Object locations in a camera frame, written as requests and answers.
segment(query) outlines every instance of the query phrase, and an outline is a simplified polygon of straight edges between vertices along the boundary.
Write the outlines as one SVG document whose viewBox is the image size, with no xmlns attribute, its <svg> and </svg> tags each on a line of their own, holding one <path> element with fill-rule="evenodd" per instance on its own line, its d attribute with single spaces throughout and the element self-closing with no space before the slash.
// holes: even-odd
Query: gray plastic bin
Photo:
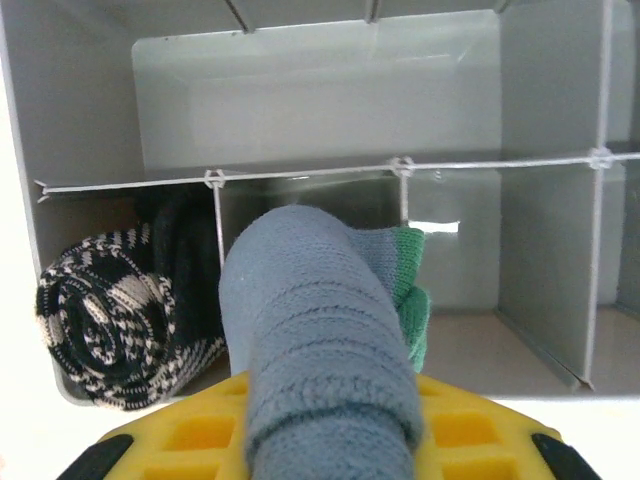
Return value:
<svg viewBox="0 0 640 480">
<path fill-rule="evenodd" d="M 268 209 L 317 205 L 428 232 L 425 373 L 640 394 L 640 4 L 0 5 L 37 271 L 129 226 L 134 189 L 209 185 L 221 262 Z"/>
</svg>

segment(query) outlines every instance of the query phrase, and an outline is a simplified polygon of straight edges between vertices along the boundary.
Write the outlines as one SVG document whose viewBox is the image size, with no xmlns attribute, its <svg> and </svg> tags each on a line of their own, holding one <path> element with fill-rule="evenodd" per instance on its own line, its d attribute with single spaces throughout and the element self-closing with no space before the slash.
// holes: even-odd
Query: gripper holes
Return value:
<svg viewBox="0 0 640 480">
<path fill-rule="evenodd" d="M 227 448 L 235 423 L 232 417 L 189 418 L 178 425 L 165 450 Z"/>
<path fill-rule="evenodd" d="M 519 480 L 515 462 L 508 458 L 479 458 L 442 466 L 444 480 Z"/>
<path fill-rule="evenodd" d="M 442 448 L 499 443 L 491 420 L 479 413 L 454 412 L 431 419 L 436 445 Z"/>
<path fill-rule="evenodd" d="M 183 467 L 150 467 L 144 471 L 144 480 L 215 480 L 216 465 L 192 465 Z"/>
</svg>

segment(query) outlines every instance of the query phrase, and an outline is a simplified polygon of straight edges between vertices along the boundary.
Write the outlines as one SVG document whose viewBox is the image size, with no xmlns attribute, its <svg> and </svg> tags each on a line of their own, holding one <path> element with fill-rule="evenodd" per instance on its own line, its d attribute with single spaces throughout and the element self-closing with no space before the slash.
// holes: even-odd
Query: blue-gray knit sock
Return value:
<svg viewBox="0 0 640 480">
<path fill-rule="evenodd" d="M 232 247 L 220 280 L 250 352 L 254 480 L 413 478 L 420 399 L 389 293 L 344 225 L 273 210 Z"/>
<path fill-rule="evenodd" d="M 317 211 L 311 207 L 303 210 Z M 315 213 L 328 217 L 328 214 Z M 415 228 L 391 227 L 379 230 L 356 230 L 338 220 L 327 222 L 327 233 L 349 238 L 358 255 L 378 277 L 400 318 L 400 328 L 409 347 L 409 359 L 416 372 L 422 371 L 427 350 L 429 297 L 414 285 L 422 263 L 424 233 Z M 249 369 L 249 337 L 237 319 L 223 319 L 231 360 L 231 374 Z"/>
</svg>

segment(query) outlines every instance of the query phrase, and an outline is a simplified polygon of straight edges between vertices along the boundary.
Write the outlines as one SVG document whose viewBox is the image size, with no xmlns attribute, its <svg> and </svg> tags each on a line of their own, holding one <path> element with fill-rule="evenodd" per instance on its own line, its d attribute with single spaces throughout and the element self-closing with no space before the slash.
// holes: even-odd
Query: sock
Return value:
<svg viewBox="0 0 640 480">
<path fill-rule="evenodd" d="M 423 422 L 398 314 L 341 222 L 301 206 L 258 219 L 220 306 L 249 339 L 254 480 L 413 479 Z"/>
<path fill-rule="evenodd" d="M 409 227 L 355 230 L 337 219 L 331 222 L 331 228 L 337 234 L 349 238 L 357 253 L 390 295 L 409 348 L 409 359 L 414 370 L 420 372 L 427 350 L 429 297 L 424 290 L 414 286 L 414 283 L 422 262 L 424 233 Z M 249 339 L 236 327 L 229 322 L 225 323 L 232 375 L 249 368 Z"/>
</svg>

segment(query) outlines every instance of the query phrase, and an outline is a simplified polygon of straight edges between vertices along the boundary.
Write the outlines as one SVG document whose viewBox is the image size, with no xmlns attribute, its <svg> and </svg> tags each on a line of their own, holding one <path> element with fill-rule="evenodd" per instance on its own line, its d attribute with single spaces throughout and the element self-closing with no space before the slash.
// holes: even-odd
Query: green sock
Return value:
<svg viewBox="0 0 640 480">
<path fill-rule="evenodd" d="M 422 263 L 425 235 L 410 227 L 384 230 L 352 230 L 361 256 L 391 294 L 400 327 L 416 372 L 424 365 L 427 351 L 429 297 L 415 286 Z"/>
</svg>

